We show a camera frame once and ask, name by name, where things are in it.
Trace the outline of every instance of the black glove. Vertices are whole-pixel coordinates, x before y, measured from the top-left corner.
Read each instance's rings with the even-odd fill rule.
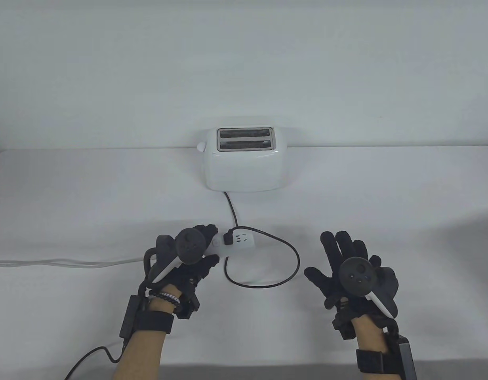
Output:
[[[211,244],[213,237],[215,234],[217,234],[217,228],[214,226],[214,224],[209,224],[207,226],[203,226],[201,224],[199,226],[195,226],[194,229],[199,230],[204,236],[205,249],[209,246],[209,244]],[[191,314],[197,311],[200,307],[198,298],[195,295],[195,289],[200,280],[207,277],[210,269],[219,263],[219,256],[209,255],[200,259],[194,264],[181,264],[178,268],[173,268],[164,278],[161,279],[161,281],[152,283],[156,276],[152,275],[154,270],[147,270],[147,262],[150,260],[152,255],[155,255],[157,252],[160,253],[162,249],[165,250],[166,246],[173,245],[173,242],[174,240],[171,237],[160,236],[158,237],[156,248],[151,248],[146,253],[146,280],[144,281],[144,286],[154,291],[160,291],[168,284],[174,285],[177,289],[179,289],[179,291],[182,292],[182,295],[179,297],[181,304],[175,309],[175,314],[178,318],[188,319]]]
[[[331,309],[336,306],[337,314],[332,322],[334,328],[340,331],[343,339],[354,339],[355,330],[351,324],[353,318],[368,314],[379,328],[393,326],[394,320],[385,317],[374,302],[367,300],[364,296],[356,296],[348,292],[341,284],[339,270],[341,265],[351,257],[367,259],[367,248],[363,241],[351,241],[351,237],[346,231],[340,231],[334,235],[325,231],[320,236],[320,240],[325,248],[325,253],[332,268],[332,277],[325,276],[318,269],[309,267],[304,270],[304,275],[317,286],[325,295],[325,308]],[[376,283],[373,285],[373,293],[386,299],[387,309],[391,311],[393,317],[397,315],[397,306],[394,296],[397,293],[398,281],[391,268],[381,267],[381,258],[373,255],[368,262],[371,271],[376,272]]]

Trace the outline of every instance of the white cable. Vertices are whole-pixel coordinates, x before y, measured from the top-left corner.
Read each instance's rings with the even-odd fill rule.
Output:
[[[0,260],[0,268],[17,268],[19,266],[33,266],[33,265],[45,265],[45,266],[61,266],[64,268],[106,268],[108,266],[115,266],[121,264],[128,264],[131,262],[143,261],[143,257],[136,257],[127,260],[120,261],[79,261],[67,258],[53,258],[49,260]]]

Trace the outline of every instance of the table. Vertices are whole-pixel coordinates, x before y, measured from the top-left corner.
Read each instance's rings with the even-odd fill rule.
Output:
[[[324,230],[366,242],[400,281],[401,333],[416,360],[488,358],[488,146],[290,148],[288,185],[231,193],[239,222],[286,238],[301,268],[330,274]],[[199,223],[231,228],[192,149],[9,150],[0,154],[0,259],[141,257],[157,235]],[[257,237],[229,263],[238,281],[287,277],[295,256]],[[140,263],[102,269],[0,268],[0,379],[63,378],[118,338]],[[176,320],[165,364],[354,363],[354,342],[300,273],[268,290],[229,284],[222,265]],[[104,365],[91,358],[86,367]]]

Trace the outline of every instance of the wire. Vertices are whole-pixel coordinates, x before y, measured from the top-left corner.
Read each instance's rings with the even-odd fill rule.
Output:
[[[237,221],[237,215],[235,215],[235,209],[233,208],[232,201],[230,199],[230,196],[228,195],[227,192],[223,192],[223,194],[226,197],[226,200],[228,201],[228,206],[230,206],[230,210],[232,211],[232,216],[233,216],[233,223],[237,227],[239,225],[239,222]]]
[[[53,258],[47,260],[0,260],[0,268],[18,268],[20,266],[61,266],[63,268],[79,268],[79,269],[91,269],[91,268],[107,268],[109,266],[116,266],[121,264],[128,264],[131,262],[142,261],[143,257],[136,257],[120,261],[79,261],[67,258]]]
[[[269,233],[267,233],[265,231],[258,230],[257,228],[253,228],[253,227],[239,226],[239,223],[237,221],[237,215],[235,214],[235,209],[233,208],[233,204],[232,204],[232,201],[230,199],[230,196],[228,195],[227,192],[223,192],[223,194],[225,195],[226,200],[228,201],[228,205],[230,206],[230,210],[232,211],[233,221],[235,223],[235,227],[232,228],[230,230],[230,232],[233,232],[234,230],[237,230],[237,229],[241,229],[241,230],[253,231],[253,232],[256,232],[256,233],[259,233],[259,234],[268,236],[271,239],[277,240],[277,241],[279,241],[279,242],[281,242],[281,243],[286,244],[287,246],[289,246],[292,249],[293,253],[295,253],[295,256],[297,257],[297,267],[295,268],[295,271],[293,271],[293,273],[290,275],[290,277],[288,277],[286,280],[282,280],[280,282],[277,282],[276,284],[271,284],[271,285],[246,285],[246,284],[242,284],[240,282],[237,282],[237,281],[233,280],[228,275],[228,257],[226,257],[225,263],[223,265],[223,272],[225,274],[226,279],[228,281],[230,281],[234,285],[240,286],[241,288],[248,288],[248,289],[269,289],[269,288],[275,288],[276,286],[280,286],[282,284],[286,284],[288,281],[290,281],[291,279],[293,279],[293,277],[295,277],[295,275],[298,273],[298,271],[300,269],[300,256],[299,256],[299,253],[297,252],[297,250],[295,249],[295,247],[292,246],[290,243],[288,243],[286,240],[283,240],[280,237],[274,236],[274,235],[269,234]]]
[[[121,355],[117,359],[114,359],[112,357],[112,355],[110,354],[110,351],[105,346],[100,346],[100,347],[96,347],[95,349],[92,349],[91,351],[86,353],[83,357],[81,357],[78,362],[75,363],[75,365],[72,367],[72,369],[70,369],[70,372],[68,372],[68,374],[66,375],[65,380],[68,380],[73,375],[73,373],[75,372],[77,367],[81,364],[81,362],[83,362],[89,355],[91,355],[92,353],[95,353],[98,350],[105,351],[105,353],[109,357],[110,362],[112,362],[113,364],[117,364],[119,362],[119,360],[121,360],[122,353],[124,352],[124,347],[122,349]]]

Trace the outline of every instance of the wrist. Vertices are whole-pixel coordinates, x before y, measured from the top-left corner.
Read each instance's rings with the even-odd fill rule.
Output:
[[[167,286],[165,286],[163,289],[161,289],[161,292],[168,293],[177,298],[179,298],[182,295],[181,291],[172,284],[168,284]],[[150,299],[148,309],[150,311],[173,314],[173,311],[175,310],[175,305],[164,299],[154,297]]]
[[[173,311],[175,310],[175,305],[160,298],[152,298],[149,301],[148,310],[152,312],[165,312],[173,314]]]
[[[369,315],[366,314],[362,315],[362,317],[353,318],[351,323],[355,329],[359,349],[364,351],[379,351],[382,353],[389,351],[383,330],[374,324]]]

